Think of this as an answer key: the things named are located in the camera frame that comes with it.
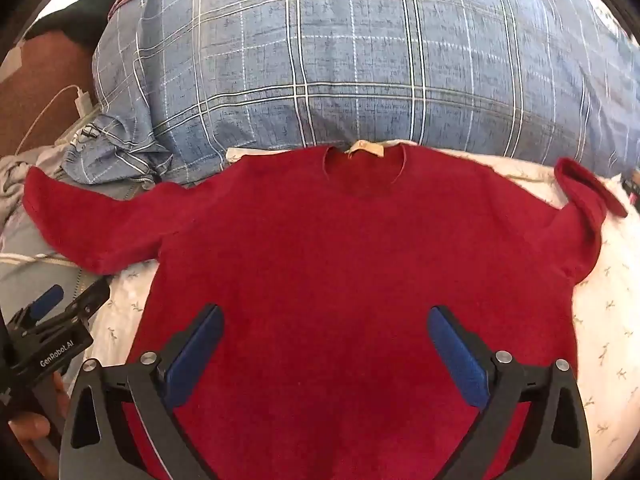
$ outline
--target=hand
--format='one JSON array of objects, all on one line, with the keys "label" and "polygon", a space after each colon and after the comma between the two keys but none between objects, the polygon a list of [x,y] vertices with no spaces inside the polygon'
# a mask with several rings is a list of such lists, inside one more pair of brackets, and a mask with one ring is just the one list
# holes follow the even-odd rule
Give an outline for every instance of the hand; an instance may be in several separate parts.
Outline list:
[{"label": "hand", "polygon": [[[58,410],[60,415],[66,418],[66,413],[69,409],[69,397],[62,383],[62,377],[58,372],[55,372],[52,380],[56,389]],[[49,434],[51,426],[47,418],[36,413],[19,413],[9,421],[9,427],[41,475],[47,480],[57,480],[58,464],[47,460],[34,444],[35,440],[45,438]]]}]

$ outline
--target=blue clamp handle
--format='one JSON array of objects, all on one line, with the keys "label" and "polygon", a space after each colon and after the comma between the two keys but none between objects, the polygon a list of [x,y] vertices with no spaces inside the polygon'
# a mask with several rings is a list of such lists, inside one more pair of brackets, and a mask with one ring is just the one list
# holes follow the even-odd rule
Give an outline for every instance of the blue clamp handle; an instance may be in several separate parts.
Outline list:
[{"label": "blue clamp handle", "polygon": [[62,301],[65,296],[65,291],[59,285],[53,285],[37,300],[31,303],[27,309],[29,317],[32,321],[40,321],[45,317],[53,308]]},{"label": "blue clamp handle", "polygon": [[175,334],[160,352],[158,373],[164,383],[164,405],[172,410],[189,399],[222,339],[225,317],[217,305],[207,305],[191,325]]},{"label": "blue clamp handle", "polygon": [[465,402],[482,410],[495,377],[491,351],[477,335],[462,328],[444,306],[429,311],[427,330]]}]

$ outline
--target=denim fabric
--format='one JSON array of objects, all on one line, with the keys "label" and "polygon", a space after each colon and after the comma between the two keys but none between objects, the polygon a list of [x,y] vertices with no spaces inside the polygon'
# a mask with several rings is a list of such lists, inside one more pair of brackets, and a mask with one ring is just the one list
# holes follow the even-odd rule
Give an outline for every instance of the denim fabric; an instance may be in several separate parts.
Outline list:
[{"label": "denim fabric", "polygon": [[133,0],[94,56],[78,182],[197,182],[229,147],[412,139],[603,176],[640,156],[639,51],[589,0]]}]

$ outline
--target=bedsheet pattern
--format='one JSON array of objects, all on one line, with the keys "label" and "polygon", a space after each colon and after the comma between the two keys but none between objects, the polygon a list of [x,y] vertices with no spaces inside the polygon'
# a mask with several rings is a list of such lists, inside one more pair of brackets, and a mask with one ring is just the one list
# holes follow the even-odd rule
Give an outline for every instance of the bedsheet pattern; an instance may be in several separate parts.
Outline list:
[{"label": "bedsheet pattern", "polygon": [[[227,158],[238,160],[247,153],[230,150]],[[553,206],[566,202],[552,168],[497,156],[447,153],[492,166]],[[598,263],[574,293],[578,386],[589,425],[594,480],[607,477],[640,429],[640,216],[617,179],[604,182],[629,216],[607,216]],[[126,360],[157,268],[155,261],[135,264],[114,279],[111,299],[95,319],[95,343],[86,358],[98,358],[104,365]]]}]

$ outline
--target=cable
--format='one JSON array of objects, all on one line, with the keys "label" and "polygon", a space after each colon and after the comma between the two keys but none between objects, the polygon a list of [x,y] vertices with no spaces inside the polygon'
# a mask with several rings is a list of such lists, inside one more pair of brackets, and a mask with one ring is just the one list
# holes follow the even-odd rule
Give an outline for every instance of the cable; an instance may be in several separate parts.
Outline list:
[{"label": "cable", "polygon": [[55,94],[52,97],[51,101],[49,101],[47,106],[44,107],[44,109],[35,118],[33,123],[31,123],[31,126],[29,126],[29,129],[27,130],[27,133],[24,134],[24,137],[20,141],[20,144],[18,144],[18,148],[15,150],[14,155],[18,155],[18,153],[20,153],[20,149],[24,146],[24,143],[29,138],[29,135],[31,135],[31,132],[33,131],[35,125],[38,124],[38,121],[44,115],[44,113],[49,109],[49,107],[53,104],[53,101],[55,101],[58,98],[58,96],[62,94],[62,92],[65,92],[70,88],[75,88],[76,90],[78,90],[78,98],[76,99],[76,108],[78,109],[78,114],[80,115],[80,118],[81,119],[84,118],[87,114],[91,112],[92,104],[91,104],[91,98],[89,97],[88,92],[83,92],[78,85],[65,86],[62,90],[60,90],[57,94]]}]

